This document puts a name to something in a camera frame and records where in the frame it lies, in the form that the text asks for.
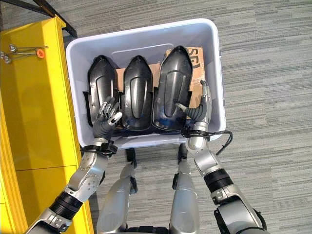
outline gray striped carpet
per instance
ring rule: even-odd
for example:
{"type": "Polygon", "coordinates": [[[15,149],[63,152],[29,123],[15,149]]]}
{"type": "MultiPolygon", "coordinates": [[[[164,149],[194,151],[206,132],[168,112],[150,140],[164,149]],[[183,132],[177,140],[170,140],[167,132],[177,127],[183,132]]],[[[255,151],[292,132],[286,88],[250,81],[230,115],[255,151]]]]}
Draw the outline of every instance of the gray striped carpet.
{"type": "MultiPolygon", "coordinates": [[[[192,18],[218,27],[227,129],[233,143],[220,156],[233,181],[272,234],[312,233],[311,0],[49,0],[79,37],[192,18]]],[[[46,19],[1,3],[4,29],[46,19]]],[[[212,143],[213,149],[225,140],[212,143]]],[[[178,145],[137,150],[139,192],[130,198],[129,226],[168,227],[178,145]]],[[[219,233],[208,190],[194,164],[201,233],[219,233]]],[[[105,194],[126,162],[110,159],[90,198],[94,223],[105,194]]]]}

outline black cable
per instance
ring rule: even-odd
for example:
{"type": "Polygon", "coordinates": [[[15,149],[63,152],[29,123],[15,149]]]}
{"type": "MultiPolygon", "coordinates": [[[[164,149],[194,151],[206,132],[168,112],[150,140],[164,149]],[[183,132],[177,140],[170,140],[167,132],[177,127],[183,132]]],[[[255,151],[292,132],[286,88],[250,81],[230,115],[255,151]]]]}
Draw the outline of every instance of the black cable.
{"type": "Polygon", "coordinates": [[[228,147],[229,144],[233,140],[233,133],[231,131],[229,131],[229,130],[218,131],[218,132],[214,132],[214,133],[207,133],[206,135],[204,135],[203,132],[201,132],[201,131],[190,130],[189,128],[185,128],[185,129],[182,129],[181,134],[182,134],[182,136],[184,136],[186,138],[190,138],[190,137],[204,137],[204,138],[208,138],[208,141],[210,141],[210,137],[212,137],[212,136],[228,134],[229,135],[228,140],[225,142],[224,145],[222,145],[222,148],[216,153],[216,155],[219,155],[220,153],[222,153],[222,151],[226,147],[228,147]]]}
{"type": "Polygon", "coordinates": [[[222,145],[222,148],[216,153],[216,155],[219,155],[220,153],[222,153],[222,151],[228,147],[228,145],[232,142],[233,140],[233,133],[229,130],[224,130],[224,131],[219,131],[219,132],[214,132],[214,133],[208,133],[209,137],[214,136],[214,135],[221,135],[221,134],[228,134],[229,138],[228,140],[225,142],[224,145],[222,145]]]}

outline silver metal arm segment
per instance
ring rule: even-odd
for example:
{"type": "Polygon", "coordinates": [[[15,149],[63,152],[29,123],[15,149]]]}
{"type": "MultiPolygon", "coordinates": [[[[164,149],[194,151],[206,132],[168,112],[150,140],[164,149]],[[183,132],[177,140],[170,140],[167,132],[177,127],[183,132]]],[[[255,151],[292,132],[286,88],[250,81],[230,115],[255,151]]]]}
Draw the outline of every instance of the silver metal arm segment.
{"type": "Polygon", "coordinates": [[[137,192],[134,165],[127,164],[105,196],[97,220],[97,234],[124,232],[127,227],[129,195],[137,192]]]}
{"type": "Polygon", "coordinates": [[[180,161],[177,176],[175,197],[171,208],[170,232],[171,234],[198,234],[197,193],[190,176],[187,159],[180,161]]]}
{"type": "MultiPolygon", "coordinates": [[[[103,138],[96,138],[94,145],[107,143],[103,138]]],[[[79,168],[70,178],[62,193],[28,228],[27,234],[65,232],[72,224],[72,219],[79,208],[98,188],[104,179],[108,165],[108,156],[98,153],[84,153],[79,168]]]]}
{"type": "MultiPolygon", "coordinates": [[[[204,126],[204,122],[195,124],[197,129],[202,129],[204,126]]],[[[190,137],[186,147],[194,157],[194,162],[211,192],[213,202],[219,205],[214,214],[222,233],[268,233],[262,229],[263,224],[256,211],[239,188],[233,184],[217,156],[209,150],[206,138],[190,137]]]]}

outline plastic storage container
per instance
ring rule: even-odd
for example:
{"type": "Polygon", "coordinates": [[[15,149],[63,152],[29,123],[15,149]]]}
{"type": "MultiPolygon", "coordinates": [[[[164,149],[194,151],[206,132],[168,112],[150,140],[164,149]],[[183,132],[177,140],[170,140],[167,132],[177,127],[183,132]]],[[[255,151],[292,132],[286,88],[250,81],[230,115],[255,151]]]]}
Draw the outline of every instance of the plastic storage container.
{"type": "MultiPolygon", "coordinates": [[[[223,85],[219,52],[218,30],[208,19],[191,19],[150,27],[79,38],[66,48],[69,80],[75,110],[80,145],[93,142],[92,127],[88,124],[83,91],[88,90],[87,73],[94,57],[105,55],[115,64],[126,67],[131,58],[141,55],[149,64],[162,62],[166,50],[178,45],[202,46],[205,76],[212,94],[212,117],[209,131],[225,129],[223,85]]],[[[181,135],[150,134],[143,136],[114,137],[120,149],[146,147],[186,141],[181,135]]]]}

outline cardboard box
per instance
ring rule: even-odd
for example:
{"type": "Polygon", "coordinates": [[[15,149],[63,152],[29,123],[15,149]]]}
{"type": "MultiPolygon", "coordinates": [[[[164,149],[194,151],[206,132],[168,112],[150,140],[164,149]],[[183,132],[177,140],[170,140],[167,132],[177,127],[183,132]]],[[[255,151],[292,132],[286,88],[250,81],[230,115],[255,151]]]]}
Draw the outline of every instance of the cardboard box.
{"type": "MultiPolygon", "coordinates": [[[[200,81],[205,80],[205,67],[204,67],[204,56],[202,47],[186,47],[189,52],[190,59],[193,65],[193,75],[190,85],[190,91],[192,91],[192,96],[190,100],[190,108],[195,108],[200,103],[200,97],[202,95],[202,88],[200,81]]],[[[171,50],[167,50],[165,56],[170,54],[171,50]]],[[[149,65],[153,74],[153,85],[158,87],[159,84],[159,73],[160,73],[160,63],[149,65]]],[[[118,75],[118,89],[123,92],[123,73],[125,68],[116,69],[118,75]]]]}

